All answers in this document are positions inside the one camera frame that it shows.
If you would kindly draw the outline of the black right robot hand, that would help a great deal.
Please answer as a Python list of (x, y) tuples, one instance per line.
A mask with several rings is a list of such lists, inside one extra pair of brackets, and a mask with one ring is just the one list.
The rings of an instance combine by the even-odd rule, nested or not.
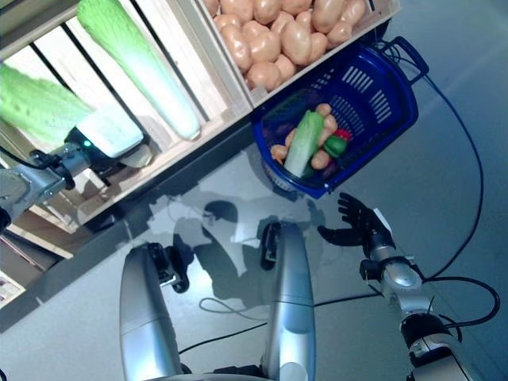
[(337, 204), (338, 212), (342, 214), (341, 220), (348, 223), (350, 228), (329, 229), (319, 225), (317, 231), (325, 241), (341, 247), (361, 246), (367, 258), (378, 247), (396, 249), (390, 230), (373, 209), (345, 192), (340, 193)]

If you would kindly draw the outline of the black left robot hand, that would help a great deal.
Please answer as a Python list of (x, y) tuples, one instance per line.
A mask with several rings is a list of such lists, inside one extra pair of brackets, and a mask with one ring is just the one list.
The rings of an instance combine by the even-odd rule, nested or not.
[(64, 147), (69, 153), (63, 165), (72, 175), (89, 169), (105, 181), (128, 167), (146, 167), (154, 157), (142, 129), (112, 106), (82, 119), (67, 134)]

